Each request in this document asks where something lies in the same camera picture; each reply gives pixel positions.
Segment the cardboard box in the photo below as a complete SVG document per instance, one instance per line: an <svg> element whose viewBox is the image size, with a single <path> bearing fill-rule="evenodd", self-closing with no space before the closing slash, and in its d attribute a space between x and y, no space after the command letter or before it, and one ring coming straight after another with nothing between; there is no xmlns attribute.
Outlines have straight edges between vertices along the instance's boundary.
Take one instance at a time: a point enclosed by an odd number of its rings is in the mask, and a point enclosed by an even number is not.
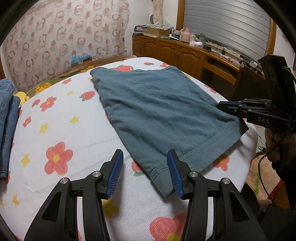
<svg viewBox="0 0 296 241"><path fill-rule="evenodd" d="M162 30L162 29L158 29L158 28L151 28L151 27L147 27L147 31L146 33L148 34L152 34L158 37L162 37L162 36L166 36L168 37L170 35L170 30Z"/></svg>

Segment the blue gripper pad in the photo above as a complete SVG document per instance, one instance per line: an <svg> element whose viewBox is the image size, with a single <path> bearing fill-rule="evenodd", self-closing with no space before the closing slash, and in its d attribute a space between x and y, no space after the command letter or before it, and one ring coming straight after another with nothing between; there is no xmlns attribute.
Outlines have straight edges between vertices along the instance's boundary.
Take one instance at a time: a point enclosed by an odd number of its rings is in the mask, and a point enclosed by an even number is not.
<svg viewBox="0 0 296 241"><path fill-rule="evenodd" d="M183 199L183 197L184 197L183 181L182 181L182 177L179 173L178 167L176 165L176 161L174 160L173 155L171 153L171 150L168 151L167 163L168 163L168 168L170 170L170 175L172 178L172 182L173 182L173 186L175 188L175 191L178 194L179 198Z"/></svg>
<svg viewBox="0 0 296 241"><path fill-rule="evenodd" d="M116 184L118 182L118 178L119 178L122 166L123 166L123 152L120 151L115 161L115 164L112 168L112 171L108 177L108 186L106 191L108 198L110 198L115 192Z"/></svg>

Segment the bed sheet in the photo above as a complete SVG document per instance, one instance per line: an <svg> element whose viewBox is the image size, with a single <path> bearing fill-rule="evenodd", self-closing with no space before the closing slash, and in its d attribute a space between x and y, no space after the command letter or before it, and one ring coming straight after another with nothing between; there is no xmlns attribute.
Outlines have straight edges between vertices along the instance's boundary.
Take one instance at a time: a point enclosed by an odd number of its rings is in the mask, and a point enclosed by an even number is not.
<svg viewBox="0 0 296 241"><path fill-rule="evenodd" d="M133 58L107 64L119 71L161 69L168 65L153 58ZM62 177L85 178L109 161L116 149L124 165L115 194L103 201L111 240L179 240L188 201L173 193L167 198L131 158L108 121L90 70L42 91L21 107L10 157L10 173L0 183L0 214L23 240L39 208ZM200 81L186 75L216 101L225 99ZM235 145L207 167L206 178L228 177L241 190L257 145L252 124ZM213 230L213 200L208 199L207 238ZM78 198L79 239L85 240L82 199Z"/></svg>

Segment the jug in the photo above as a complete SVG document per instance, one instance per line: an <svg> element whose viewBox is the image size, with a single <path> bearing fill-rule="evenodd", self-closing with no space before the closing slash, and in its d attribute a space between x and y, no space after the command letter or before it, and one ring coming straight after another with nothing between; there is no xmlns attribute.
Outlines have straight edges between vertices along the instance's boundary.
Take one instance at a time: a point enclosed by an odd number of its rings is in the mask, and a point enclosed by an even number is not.
<svg viewBox="0 0 296 241"><path fill-rule="evenodd" d="M190 29L189 28L183 28L180 30L180 41L189 43L190 39Z"/></svg>

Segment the human hand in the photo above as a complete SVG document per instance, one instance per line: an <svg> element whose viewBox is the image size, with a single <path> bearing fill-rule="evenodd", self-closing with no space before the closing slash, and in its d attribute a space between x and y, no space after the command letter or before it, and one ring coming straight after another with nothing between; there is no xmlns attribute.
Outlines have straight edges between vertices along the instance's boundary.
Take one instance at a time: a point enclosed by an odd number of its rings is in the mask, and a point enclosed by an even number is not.
<svg viewBox="0 0 296 241"><path fill-rule="evenodd" d="M283 139L284 134L273 134L271 129L265 128L266 153L275 148ZM282 143L289 144L287 164L291 164L296 160L296 134L289 134ZM280 160L279 147L267 156L268 160L277 163Z"/></svg>

